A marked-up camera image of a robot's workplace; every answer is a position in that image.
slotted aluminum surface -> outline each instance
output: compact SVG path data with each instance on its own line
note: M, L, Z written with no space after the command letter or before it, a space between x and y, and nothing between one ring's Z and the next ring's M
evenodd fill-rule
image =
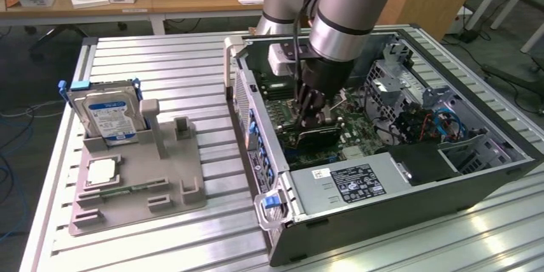
M404 30L543 151L543 131L427 34ZM139 77L160 100L160 121L187 115L199 130L208 205L194 212L71 237L83 127L67 109L22 271L534 271L544 267L544 169L456 215L272 268L222 85L223 40L243 32L100 39L83 47L75 79ZM440 78L424 61L414 69Z

motherboard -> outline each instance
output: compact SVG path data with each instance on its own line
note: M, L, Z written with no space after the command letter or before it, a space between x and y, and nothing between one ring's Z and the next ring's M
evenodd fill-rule
M331 107L332 116L342 117L342 123L315 131L302 132L292 128L296 119L292 99L264 103L291 170L374 155L392 141L390 138L383 140L378 135L358 89L346 89ZM314 138L310 137L304 143L304 133L320 133L319 146L312 146Z

floor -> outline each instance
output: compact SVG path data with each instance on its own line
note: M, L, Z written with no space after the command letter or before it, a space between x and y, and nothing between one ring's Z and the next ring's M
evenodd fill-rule
M482 0L468 0L467 5L476 8L480 2ZM495 0L488 14L502 2L503 0ZM190 30L192 32L244 30L250 26L255 26L258 20L259 17L207 18L199 24L196 19L183 22L179 20L178 22L171 22L172 26L167 34L183 33ZM544 13L520 3L504 21L502 28L496 31L490 30L492 20L491 18L490 23L483 27L491 36L491 41L484 41L479 38L471 44L463 44L463 46L471 51L480 63L496 66L528 80L535 79L543 72L531 72L535 64L531 57L520 53L519 49L543 23ZM91 36L98 37L152 34L148 22L128 22L127 25L128 29L126 31L119 30L116 23L102 24L100 26L92 24L83 25L82 28ZM31 36L24 33L22 27L15 27L10 35L0 39L0 111L10 110L10 113L20 112L22 109L15 110L14 108L58 100L56 85L59 80L72 79L82 44L82 39L75 33L63 33L43 47L44 60L42 62L32 62L28 58L27 49L39 35L44 34L48 29L50 27L39 27L39 33ZM452 43L456 42L454 37L446 37L446 39ZM479 65L459 46L448 46L447 48L471 69L482 72ZM531 52L535 56L544 57L544 41L539 42ZM498 78L488 79L488 82L512 100L514 90L511 86ZM531 109L536 109L540 106L539 97L524 90L520 90L519 103ZM52 114L62 109L62 104L52 104L38 109L36 115ZM528 114L528 116L539 125L544 125L542 117L534 114ZM0 124L0 143L4 143L20 132L22 127L14 127L14 125L26 125L30 117L23 116L16 119L11 120L12 126ZM27 232L31 228L59 124L60 116L36 118L32 122L34 134L28 142L26 142L26 137L23 137L4 149L6 151L3 150L6 154L26 142L20 149L7 155L7 158L23 186L28 209L27 219L18 228L18 234L0 241L0 271L18 271L20 265L27 243ZM7 184L0 185L0 199L6 194L6 186ZM0 204L0 236L14 228L23 214L24 205L20 196L16 192L12 192L7 201Z

